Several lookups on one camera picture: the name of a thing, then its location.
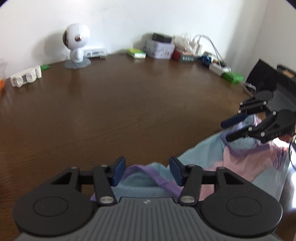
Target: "green object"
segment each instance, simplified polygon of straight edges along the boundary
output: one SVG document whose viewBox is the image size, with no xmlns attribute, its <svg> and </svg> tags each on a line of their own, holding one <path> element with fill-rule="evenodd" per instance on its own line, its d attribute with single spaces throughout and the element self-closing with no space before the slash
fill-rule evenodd
<svg viewBox="0 0 296 241">
<path fill-rule="evenodd" d="M 139 49 L 128 49 L 128 55 L 133 58 L 146 58 L 146 53 Z"/>
<path fill-rule="evenodd" d="M 50 69 L 50 66 L 44 64 L 44 65 L 41 65 L 40 68 L 41 68 L 41 72 L 43 72 L 44 70 Z"/>
<path fill-rule="evenodd" d="M 244 80 L 244 77 L 241 74 L 235 72 L 224 72 L 222 77 L 231 83 L 239 83 Z"/>
</svg>

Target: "brown table surface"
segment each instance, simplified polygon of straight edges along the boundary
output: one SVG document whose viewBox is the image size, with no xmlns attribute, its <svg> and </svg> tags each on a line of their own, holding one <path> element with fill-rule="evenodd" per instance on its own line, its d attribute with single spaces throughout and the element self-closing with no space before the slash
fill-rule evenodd
<svg viewBox="0 0 296 241">
<path fill-rule="evenodd" d="M 80 70 L 52 64 L 21 88 L 7 82 L 0 98 L 0 240 L 18 235 L 15 200 L 55 174 L 119 156 L 127 165 L 167 165 L 170 156 L 220 131 L 221 120 L 249 97 L 197 64 L 126 55 L 91 61 Z"/>
</svg>

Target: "white device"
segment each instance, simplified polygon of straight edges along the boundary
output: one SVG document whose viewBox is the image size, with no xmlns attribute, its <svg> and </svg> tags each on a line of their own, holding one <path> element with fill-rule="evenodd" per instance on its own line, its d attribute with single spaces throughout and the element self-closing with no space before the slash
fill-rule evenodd
<svg viewBox="0 0 296 241">
<path fill-rule="evenodd" d="M 63 43 L 70 49 L 70 58 L 73 63 L 83 62 L 84 51 L 82 49 L 90 38 L 89 28 L 85 24 L 74 23 L 66 28 L 63 34 Z"/>
<path fill-rule="evenodd" d="M 22 87 L 24 84 L 33 83 L 36 79 L 42 77 L 41 68 L 39 65 L 13 74 L 10 77 L 10 82 L 13 87 Z"/>
<path fill-rule="evenodd" d="M 107 58 L 107 49 L 104 48 L 84 48 L 84 56 L 87 58 Z"/>
<path fill-rule="evenodd" d="M 224 72 L 229 72 L 231 71 L 231 69 L 229 67 L 221 67 L 219 64 L 217 63 L 211 63 L 210 66 L 209 66 L 209 70 L 214 72 L 215 74 L 219 75 L 219 76 L 222 76 L 222 74 Z"/>
</svg>

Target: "white wall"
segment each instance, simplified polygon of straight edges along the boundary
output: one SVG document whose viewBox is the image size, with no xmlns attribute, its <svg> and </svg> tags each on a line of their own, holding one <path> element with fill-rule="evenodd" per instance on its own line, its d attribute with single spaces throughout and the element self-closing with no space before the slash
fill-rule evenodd
<svg viewBox="0 0 296 241">
<path fill-rule="evenodd" d="M 140 47 L 146 33 L 206 34 L 235 69 L 243 69 L 240 60 L 252 49 L 266 2 L 9 0 L 0 8 L 0 58 L 8 61 L 7 76 L 36 64 L 65 60 L 68 50 L 62 33 L 67 25 L 81 22 L 90 28 L 90 44 L 109 53 Z"/>
<path fill-rule="evenodd" d="M 248 76 L 261 58 L 276 68 L 283 64 L 296 71 L 296 9 L 286 0 L 268 0 L 252 53 L 244 68 Z"/>
</svg>

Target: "blue gripper pad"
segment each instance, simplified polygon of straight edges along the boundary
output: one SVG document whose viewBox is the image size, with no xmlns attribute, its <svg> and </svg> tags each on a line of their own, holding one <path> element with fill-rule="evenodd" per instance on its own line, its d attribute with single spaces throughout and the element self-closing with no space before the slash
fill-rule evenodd
<svg viewBox="0 0 296 241">
<path fill-rule="evenodd" d="M 114 168 L 114 176 L 108 178 L 108 181 L 112 187 L 116 187 L 126 169 L 126 159 L 121 156 L 119 160 L 116 161 L 116 164 L 114 166 L 112 165 L 112 167 Z"/>
<path fill-rule="evenodd" d="M 180 165 L 171 157 L 169 160 L 170 164 L 170 172 L 172 173 L 176 183 L 179 186 L 184 186 L 185 185 L 185 179 L 182 176 L 182 169 Z"/>
<path fill-rule="evenodd" d="M 239 114 L 239 115 L 235 115 L 225 121 L 221 122 L 221 128 L 222 129 L 227 129 L 231 126 L 234 126 L 237 123 L 240 123 L 242 121 L 244 121 L 246 118 L 248 117 L 247 114 Z"/>
</svg>

